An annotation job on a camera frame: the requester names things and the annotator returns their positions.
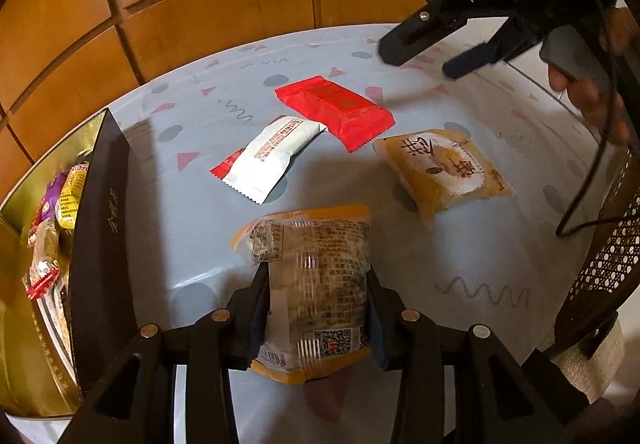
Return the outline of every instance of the red snack package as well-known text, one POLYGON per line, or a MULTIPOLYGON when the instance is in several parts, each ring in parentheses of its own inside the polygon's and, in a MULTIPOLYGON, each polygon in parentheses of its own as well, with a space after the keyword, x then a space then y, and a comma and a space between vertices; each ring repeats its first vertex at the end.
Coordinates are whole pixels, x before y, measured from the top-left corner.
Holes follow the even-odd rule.
POLYGON ((349 153, 396 123, 388 110, 321 75, 276 88, 275 92, 303 117, 324 124, 349 153))

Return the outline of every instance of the yellow candy wrapper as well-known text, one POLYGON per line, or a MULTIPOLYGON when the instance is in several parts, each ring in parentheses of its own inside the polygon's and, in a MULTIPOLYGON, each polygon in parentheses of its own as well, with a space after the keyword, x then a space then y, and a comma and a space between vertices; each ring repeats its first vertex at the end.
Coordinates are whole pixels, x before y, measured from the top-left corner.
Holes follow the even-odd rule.
POLYGON ((511 195, 500 173, 460 131, 430 129, 379 139, 373 146, 426 220, 475 199, 511 195))
POLYGON ((364 205, 263 217, 241 229, 231 247, 253 263, 269 262, 270 312, 253 370, 302 384, 369 355, 364 205))
POLYGON ((76 227, 76 216, 84 189, 84 180, 89 164, 76 164, 69 170, 65 184, 56 202, 56 219, 63 229, 73 230, 76 227))

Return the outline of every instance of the silver bolt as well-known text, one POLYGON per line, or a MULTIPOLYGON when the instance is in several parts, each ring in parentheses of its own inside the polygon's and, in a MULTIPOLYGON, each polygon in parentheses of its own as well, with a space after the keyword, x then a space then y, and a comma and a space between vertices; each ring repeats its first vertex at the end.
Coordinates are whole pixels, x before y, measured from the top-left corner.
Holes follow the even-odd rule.
POLYGON ((404 309, 401 313, 401 316, 404 321, 409 321, 410 323, 415 323, 418 319, 420 319, 420 313, 414 309, 404 309))
POLYGON ((491 335, 491 330, 489 330, 489 327, 485 327, 484 325, 476 325, 474 327, 474 335, 476 338, 486 339, 491 335))
POLYGON ((213 321, 217 321, 218 323, 229 321, 230 317, 231 317, 231 312, 229 312, 227 309, 215 309, 211 313, 211 319, 213 319, 213 321))
POLYGON ((140 335, 145 339, 152 338, 154 335, 158 334, 158 325, 154 325, 153 323, 149 323, 148 325, 143 326, 140 329, 140 335))

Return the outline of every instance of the squiggle pattern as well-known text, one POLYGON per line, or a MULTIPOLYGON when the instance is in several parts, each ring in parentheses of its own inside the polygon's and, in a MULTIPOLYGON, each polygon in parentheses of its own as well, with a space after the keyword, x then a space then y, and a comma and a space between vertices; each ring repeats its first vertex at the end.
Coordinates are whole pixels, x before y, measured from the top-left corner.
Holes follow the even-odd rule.
POLYGON ((489 301, 491 302, 491 304, 493 305, 499 305, 500 301, 502 301, 502 296, 505 295, 505 293, 508 293, 509 295, 509 301, 511 303, 511 306, 513 308, 517 308, 520 305, 520 301, 523 300, 524 301, 524 308, 528 308, 529 307, 529 289, 522 289, 521 293, 518 294, 518 298, 516 299, 515 303, 513 302, 513 292, 511 291, 511 287, 509 287, 508 285, 505 285, 504 287, 502 287, 502 290, 500 291, 500 294, 498 295, 498 299, 494 299, 491 296, 491 289, 489 288, 489 285, 486 283, 482 283, 473 293, 469 292, 469 289, 466 287, 466 282, 465 280, 460 277, 460 276, 456 276, 455 278, 453 278, 453 280, 451 281, 451 283, 449 283, 449 285, 446 288, 441 288, 437 283, 436 283, 436 290, 442 294, 449 294, 451 292, 451 289, 453 289, 453 286, 456 284, 456 282, 460 281, 460 283, 462 283, 462 288, 466 294, 467 297, 474 299, 476 296, 478 296, 478 294, 480 294, 480 291, 482 289, 486 290, 486 295, 489 298, 489 301))
POLYGON ((247 119, 246 121, 249 122, 251 119, 254 118, 253 115, 245 115, 246 110, 244 108, 239 108, 235 104, 231 104, 231 99, 226 100, 225 108, 228 108, 229 113, 235 113, 237 111, 238 115, 236 115, 236 119, 238 120, 247 119))

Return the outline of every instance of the cardboard box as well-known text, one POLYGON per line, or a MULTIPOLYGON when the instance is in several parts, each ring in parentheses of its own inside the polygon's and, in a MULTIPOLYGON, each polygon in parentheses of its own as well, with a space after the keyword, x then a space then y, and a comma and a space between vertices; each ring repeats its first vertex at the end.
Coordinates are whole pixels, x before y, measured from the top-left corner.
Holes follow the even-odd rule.
MULTIPOLYGON (((129 143, 104 110, 52 148, 0 206, 0 408, 7 413, 72 414, 136 334, 125 229, 128 160, 129 143), (22 277, 33 254, 26 248, 26 231, 47 183, 89 147, 94 153, 68 259, 67 317, 75 366, 69 370, 53 351, 56 341, 45 329, 42 309, 34 309, 25 294, 22 277), (58 380, 52 374, 59 374, 58 380)), ((59 260, 62 266, 63 255, 59 260)))

